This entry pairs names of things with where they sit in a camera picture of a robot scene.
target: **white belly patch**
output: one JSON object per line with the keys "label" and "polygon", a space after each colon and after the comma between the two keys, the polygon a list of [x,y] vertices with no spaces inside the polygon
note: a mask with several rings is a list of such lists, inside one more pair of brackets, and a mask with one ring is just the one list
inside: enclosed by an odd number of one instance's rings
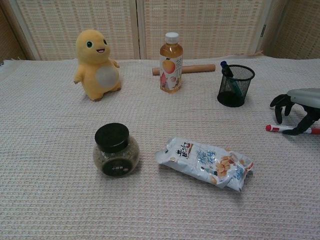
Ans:
{"label": "white belly patch", "polygon": [[102,66],[95,73],[95,79],[103,88],[112,88],[118,81],[116,71],[112,66]]}

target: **white bottle cap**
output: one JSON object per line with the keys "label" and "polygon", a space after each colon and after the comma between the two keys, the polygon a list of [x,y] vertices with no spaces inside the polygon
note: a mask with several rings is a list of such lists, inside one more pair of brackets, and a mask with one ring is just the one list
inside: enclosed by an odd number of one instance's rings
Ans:
{"label": "white bottle cap", "polygon": [[177,32],[167,32],[165,34],[165,42],[167,44],[177,44],[179,42],[179,34]]}

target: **white textured tablecloth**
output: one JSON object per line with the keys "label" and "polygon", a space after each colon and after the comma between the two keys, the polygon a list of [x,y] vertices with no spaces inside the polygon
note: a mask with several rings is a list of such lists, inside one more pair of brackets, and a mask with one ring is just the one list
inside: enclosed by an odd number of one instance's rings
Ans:
{"label": "white textured tablecloth", "polygon": [[[256,74],[238,108],[217,101],[224,59]],[[158,61],[118,62],[122,89],[99,102],[74,85],[76,59],[0,67],[0,239],[319,239],[320,136],[265,127],[276,124],[274,97],[320,88],[320,59],[185,60],[217,69],[184,74],[175,94],[152,76]],[[295,105],[283,125],[305,114]],[[110,122],[139,143],[140,163],[126,178],[104,177],[92,159],[94,134]],[[154,153],[174,136],[254,159],[242,192],[159,166]]]}

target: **black jar lid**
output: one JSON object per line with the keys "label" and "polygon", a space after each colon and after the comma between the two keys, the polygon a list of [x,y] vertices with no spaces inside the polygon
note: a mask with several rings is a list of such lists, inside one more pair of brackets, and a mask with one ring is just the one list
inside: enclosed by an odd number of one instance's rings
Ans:
{"label": "black jar lid", "polygon": [[109,123],[96,131],[94,139],[98,148],[106,153],[116,153],[128,145],[129,130],[121,123]]}

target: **snack bag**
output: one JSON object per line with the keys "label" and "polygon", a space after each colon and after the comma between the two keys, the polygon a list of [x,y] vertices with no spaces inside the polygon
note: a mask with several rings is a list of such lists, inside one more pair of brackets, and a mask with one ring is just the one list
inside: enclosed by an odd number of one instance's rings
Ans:
{"label": "snack bag", "polygon": [[155,153],[155,160],[219,188],[227,186],[238,192],[253,167],[253,160],[243,154],[180,137],[170,138],[166,149]]}

